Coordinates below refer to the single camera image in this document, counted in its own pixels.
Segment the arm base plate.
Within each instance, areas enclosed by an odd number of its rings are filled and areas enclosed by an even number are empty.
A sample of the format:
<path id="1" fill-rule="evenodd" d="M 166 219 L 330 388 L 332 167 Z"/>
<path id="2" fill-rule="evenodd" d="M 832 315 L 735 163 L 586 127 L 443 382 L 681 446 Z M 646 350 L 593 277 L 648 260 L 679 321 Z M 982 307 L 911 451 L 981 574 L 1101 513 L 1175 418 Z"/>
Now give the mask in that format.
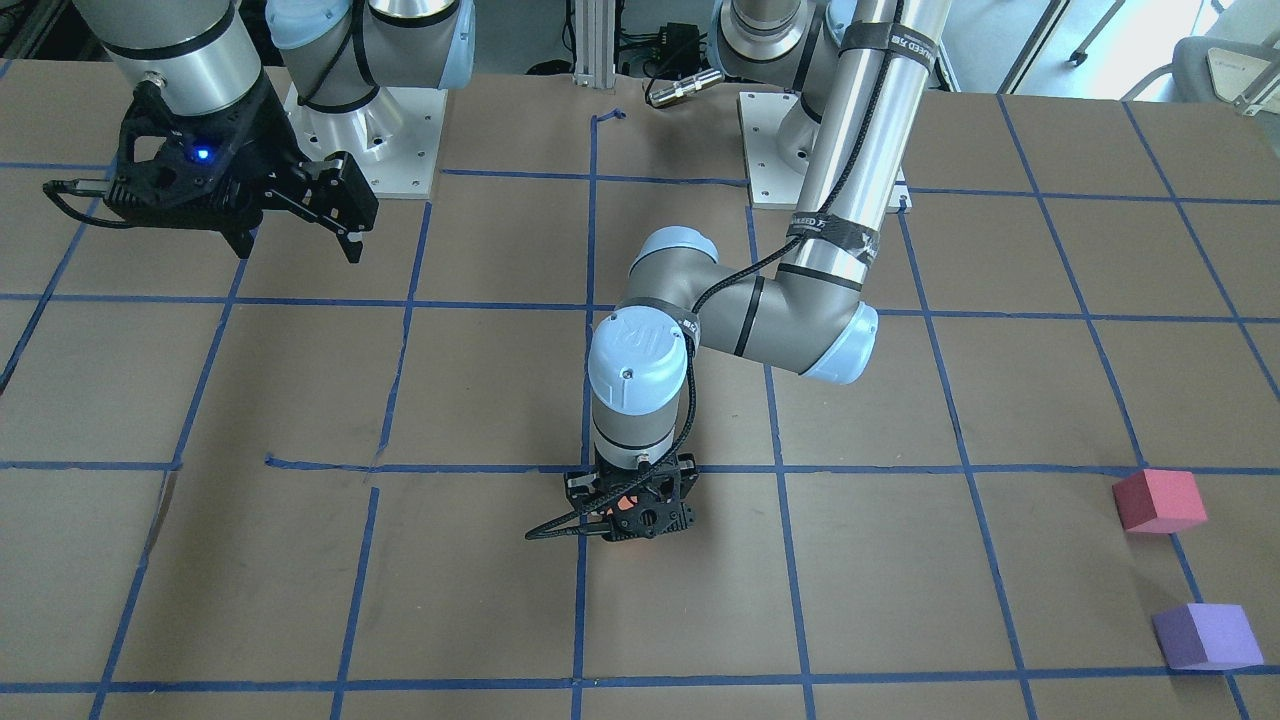
<path id="1" fill-rule="evenodd" d="M 294 136 L 312 161 L 349 152 L 379 199 L 429 200 L 436 173 L 445 104 L 439 88 L 381 88 L 364 108 L 326 114 L 284 101 Z"/>
<path id="2" fill-rule="evenodd" d="M 819 123 L 792 92 L 744 91 L 739 119 L 751 205 L 762 210 L 794 210 Z"/>

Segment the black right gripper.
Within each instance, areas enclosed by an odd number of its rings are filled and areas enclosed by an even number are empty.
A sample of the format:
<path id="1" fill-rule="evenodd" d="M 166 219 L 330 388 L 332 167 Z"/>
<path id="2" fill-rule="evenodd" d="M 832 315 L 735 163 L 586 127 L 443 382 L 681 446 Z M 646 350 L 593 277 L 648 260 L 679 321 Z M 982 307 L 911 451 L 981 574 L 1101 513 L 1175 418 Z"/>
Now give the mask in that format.
<path id="1" fill-rule="evenodd" d="M 371 184 L 349 152 L 305 159 L 268 76 L 230 106 L 198 117 L 173 113 L 159 85 L 143 79 L 122 122 L 113 181 L 49 179 L 42 192 L 86 225 L 115 229 L 116 222 L 76 210 L 64 196 L 106 197 L 133 227 L 218 232 L 241 259 L 265 208 L 291 211 L 329 229 L 347 261 L 358 263 L 362 233 L 378 217 Z"/>

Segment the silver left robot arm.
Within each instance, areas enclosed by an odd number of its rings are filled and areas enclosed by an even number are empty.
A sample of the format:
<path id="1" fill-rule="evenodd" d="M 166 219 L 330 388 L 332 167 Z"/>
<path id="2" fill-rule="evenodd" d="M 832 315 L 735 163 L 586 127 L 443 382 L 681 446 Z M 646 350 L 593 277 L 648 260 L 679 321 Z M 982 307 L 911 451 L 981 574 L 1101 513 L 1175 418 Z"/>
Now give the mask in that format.
<path id="1" fill-rule="evenodd" d="M 795 92 L 809 124 L 785 241 L 735 269 L 685 225 L 645 240 L 588 350 L 595 462 L 566 475 L 570 511 L 529 539 L 650 539 L 694 524 L 684 443 L 699 350 L 838 386 L 864 372 L 878 314 L 863 286 L 948 13 L 947 1 L 717 3 L 713 67 Z"/>

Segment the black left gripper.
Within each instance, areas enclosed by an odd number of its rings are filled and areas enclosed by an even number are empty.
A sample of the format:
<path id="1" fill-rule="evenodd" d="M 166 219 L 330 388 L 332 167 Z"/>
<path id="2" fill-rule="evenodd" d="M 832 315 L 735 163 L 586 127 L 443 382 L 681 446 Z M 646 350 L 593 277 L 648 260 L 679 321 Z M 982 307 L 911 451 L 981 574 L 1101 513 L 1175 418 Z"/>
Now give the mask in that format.
<path id="1" fill-rule="evenodd" d="M 617 468 L 600 460 L 595 471 L 564 474 L 564 493 L 581 514 L 590 503 L 620 489 L 626 492 L 612 503 L 590 511 L 582 525 L 585 536 L 605 541 L 652 539 L 664 533 L 689 529 L 696 521 L 694 509 L 685 502 L 699 478 L 692 454 L 680 454 L 659 464 L 649 478 L 637 484 L 639 469 Z"/>

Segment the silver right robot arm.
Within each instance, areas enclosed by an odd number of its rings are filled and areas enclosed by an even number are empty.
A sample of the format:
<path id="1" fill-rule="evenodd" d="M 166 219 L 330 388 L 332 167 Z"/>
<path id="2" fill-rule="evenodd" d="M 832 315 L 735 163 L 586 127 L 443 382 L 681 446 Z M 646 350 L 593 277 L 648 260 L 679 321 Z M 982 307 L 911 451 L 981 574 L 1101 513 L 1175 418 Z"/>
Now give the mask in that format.
<path id="1" fill-rule="evenodd" d="M 246 259 L 269 211 L 337 238 L 348 263 L 376 223 L 369 170 L 417 158 L 398 88 L 444 92 L 474 73 L 471 1 L 268 1 L 291 74 L 274 90 L 237 1 L 78 1 L 132 83 L 110 179 L 51 179 L 45 196 L 88 225 L 206 231 Z"/>

